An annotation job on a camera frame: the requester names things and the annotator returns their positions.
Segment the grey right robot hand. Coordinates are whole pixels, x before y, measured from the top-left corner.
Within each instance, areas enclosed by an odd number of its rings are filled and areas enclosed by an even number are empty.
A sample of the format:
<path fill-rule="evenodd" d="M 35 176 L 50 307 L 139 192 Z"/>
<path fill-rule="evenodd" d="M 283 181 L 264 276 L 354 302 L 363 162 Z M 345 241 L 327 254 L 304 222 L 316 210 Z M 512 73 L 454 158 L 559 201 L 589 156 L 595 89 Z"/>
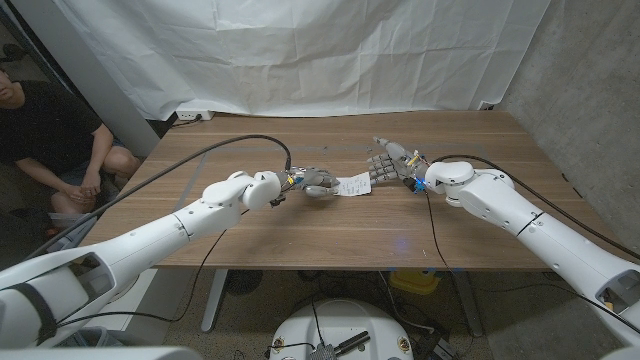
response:
<path fill-rule="evenodd" d="M 423 181 L 429 163 L 417 152 L 409 152 L 402 145 L 381 137 L 373 140 L 385 149 L 380 155 L 366 160 L 372 185 L 393 179 Z"/>

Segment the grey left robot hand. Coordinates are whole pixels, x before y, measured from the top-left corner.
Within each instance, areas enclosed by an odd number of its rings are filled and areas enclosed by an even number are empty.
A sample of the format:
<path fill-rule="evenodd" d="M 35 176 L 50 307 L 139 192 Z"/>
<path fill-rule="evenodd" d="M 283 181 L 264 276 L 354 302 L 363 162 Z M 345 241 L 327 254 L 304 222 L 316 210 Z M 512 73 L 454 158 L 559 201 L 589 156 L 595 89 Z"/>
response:
<path fill-rule="evenodd" d="M 282 185 L 282 193 L 303 190 L 310 197 L 324 197 L 338 193 L 339 180 L 325 169 L 292 167 Z"/>

